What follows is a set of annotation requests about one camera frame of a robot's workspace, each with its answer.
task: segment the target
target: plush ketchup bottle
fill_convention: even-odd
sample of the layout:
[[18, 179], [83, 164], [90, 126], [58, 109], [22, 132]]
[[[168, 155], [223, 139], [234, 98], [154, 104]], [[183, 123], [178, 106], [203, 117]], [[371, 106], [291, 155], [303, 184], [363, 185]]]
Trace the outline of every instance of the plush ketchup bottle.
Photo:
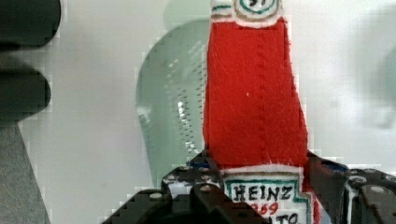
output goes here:
[[226, 194], [272, 223], [318, 223], [281, 0], [214, 0], [204, 139]]

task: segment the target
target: white background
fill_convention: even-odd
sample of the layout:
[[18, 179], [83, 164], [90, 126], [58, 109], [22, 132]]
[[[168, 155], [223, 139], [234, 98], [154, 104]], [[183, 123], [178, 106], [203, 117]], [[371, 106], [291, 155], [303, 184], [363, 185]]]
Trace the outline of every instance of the white background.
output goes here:
[[[396, 47], [394, 2], [285, 1], [310, 148], [387, 172], [396, 171], [396, 131], [378, 126], [389, 108], [366, 101], [360, 83], [375, 79], [375, 67]], [[52, 223], [97, 223], [152, 186], [134, 111], [145, 55], [178, 24], [208, 18], [210, 6], [209, 0], [62, 4], [51, 44], [15, 54], [40, 70], [52, 89], [51, 105], [23, 121], [21, 131]]]

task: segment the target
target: red felt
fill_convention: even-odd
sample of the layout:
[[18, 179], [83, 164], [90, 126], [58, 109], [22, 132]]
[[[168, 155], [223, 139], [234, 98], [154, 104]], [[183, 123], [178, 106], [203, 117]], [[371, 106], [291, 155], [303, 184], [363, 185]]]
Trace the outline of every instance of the red felt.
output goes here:
[[220, 168], [305, 166], [307, 130], [283, 18], [261, 29], [212, 23], [204, 138]]

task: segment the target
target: bolt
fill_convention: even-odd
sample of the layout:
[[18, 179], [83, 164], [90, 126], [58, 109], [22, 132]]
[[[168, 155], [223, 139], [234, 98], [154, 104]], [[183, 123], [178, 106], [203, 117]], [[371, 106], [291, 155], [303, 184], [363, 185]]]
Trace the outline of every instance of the bolt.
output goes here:
[[210, 188], [210, 186], [208, 185], [204, 185], [200, 188], [200, 190], [203, 192], [209, 192], [210, 190], [212, 190], [212, 188]]
[[180, 167], [178, 167], [178, 169], [180, 169], [182, 171], [188, 171], [188, 170], [192, 169], [192, 167], [191, 166], [180, 166]]
[[160, 192], [152, 193], [149, 195], [150, 199], [160, 199], [163, 195]]
[[201, 171], [201, 172], [208, 172], [209, 169], [208, 169], [208, 168], [205, 168], [205, 167], [201, 167], [201, 168], [199, 168], [199, 171]]
[[372, 186], [370, 187], [370, 190], [374, 191], [375, 193], [385, 193], [384, 189], [378, 186]]
[[349, 177], [349, 180], [355, 181], [356, 183], [366, 183], [367, 179], [362, 177], [362, 176], [358, 176], [358, 175], [353, 175]]
[[176, 178], [175, 175], [168, 175], [168, 176], [166, 177], [166, 179], [172, 181], [172, 180], [176, 180], [177, 178]]
[[209, 181], [209, 180], [212, 179], [212, 178], [210, 177], [210, 175], [203, 175], [203, 176], [201, 176], [201, 178], [202, 178], [204, 181]]

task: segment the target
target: label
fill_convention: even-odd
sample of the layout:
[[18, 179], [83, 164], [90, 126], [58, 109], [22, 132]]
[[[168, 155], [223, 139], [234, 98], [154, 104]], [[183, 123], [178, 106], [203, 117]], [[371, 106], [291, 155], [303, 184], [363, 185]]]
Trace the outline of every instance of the label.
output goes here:
[[235, 173], [225, 175], [226, 194], [244, 202], [272, 224], [312, 224], [312, 196], [301, 193], [300, 177], [293, 173]]

